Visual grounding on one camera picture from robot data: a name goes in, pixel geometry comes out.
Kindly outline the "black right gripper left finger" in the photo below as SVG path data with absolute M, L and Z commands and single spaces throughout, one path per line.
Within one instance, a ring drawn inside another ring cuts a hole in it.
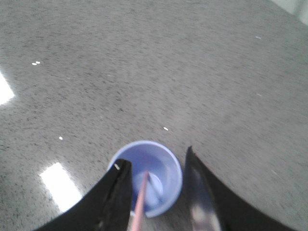
M 132 163 L 117 159 L 72 208 L 38 231 L 125 231 L 132 203 Z

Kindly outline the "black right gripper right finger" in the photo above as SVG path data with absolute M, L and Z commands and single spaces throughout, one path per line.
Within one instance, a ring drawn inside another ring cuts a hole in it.
M 290 231 L 228 188 L 189 146 L 184 170 L 186 205 L 194 231 Z

